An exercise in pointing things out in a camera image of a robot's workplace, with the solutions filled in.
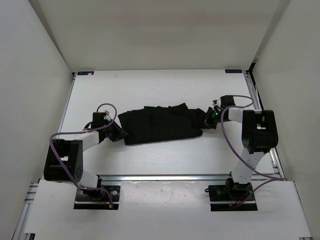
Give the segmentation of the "black pleated skirt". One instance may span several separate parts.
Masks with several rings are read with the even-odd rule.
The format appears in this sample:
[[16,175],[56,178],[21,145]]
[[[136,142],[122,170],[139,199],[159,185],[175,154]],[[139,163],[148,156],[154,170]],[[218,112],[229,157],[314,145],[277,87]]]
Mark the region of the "black pleated skirt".
[[124,139],[128,146],[200,137],[206,128],[205,117],[202,109],[189,109],[185,103],[145,106],[118,115],[122,129],[128,134]]

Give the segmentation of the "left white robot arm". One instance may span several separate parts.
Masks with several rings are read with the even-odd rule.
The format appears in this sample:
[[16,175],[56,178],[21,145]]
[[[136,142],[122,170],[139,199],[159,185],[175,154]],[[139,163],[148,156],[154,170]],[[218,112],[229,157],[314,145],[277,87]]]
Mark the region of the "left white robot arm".
[[51,139],[43,176],[50,182],[74,183],[77,188],[87,190],[93,200],[100,200],[105,188],[99,175],[84,169],[84,152],[105,139],[121,141],[128,133],[107,112],[94,112],[90,127],[80,133],[72,133],[72,139]]

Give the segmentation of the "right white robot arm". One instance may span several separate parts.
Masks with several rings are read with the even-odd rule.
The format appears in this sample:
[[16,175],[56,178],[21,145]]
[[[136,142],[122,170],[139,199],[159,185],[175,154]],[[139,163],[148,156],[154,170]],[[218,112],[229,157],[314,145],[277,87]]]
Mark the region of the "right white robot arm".
[[[279,142],[275,114],[272,110],[249,109],[253,103],[245,106],[235,104],[234,98],[245,98],[244,95],[224,95],[213,101],[208,108],[204,125],[208,129],[216,129],[221,125],[222,134],[239,163],[231,171],[232,183],[225,186],[224,193],[230,200],[238,199],[242,193],[241,185],[251,183],[253,173],[266,177],[256,170],[260,160],[274,149]],[[238,153],[228,138],[225,123],[237,122],[241,124],[242,152]]]

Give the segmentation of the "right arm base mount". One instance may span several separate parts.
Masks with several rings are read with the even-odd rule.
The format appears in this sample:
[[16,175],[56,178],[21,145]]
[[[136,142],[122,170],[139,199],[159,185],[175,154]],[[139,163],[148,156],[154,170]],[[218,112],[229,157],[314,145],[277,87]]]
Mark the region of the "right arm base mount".
[[209,195],[211,212],[249,212],[258,207],[252,184],[234,182],[231,177],[224,184],[209,185],[205,190]]

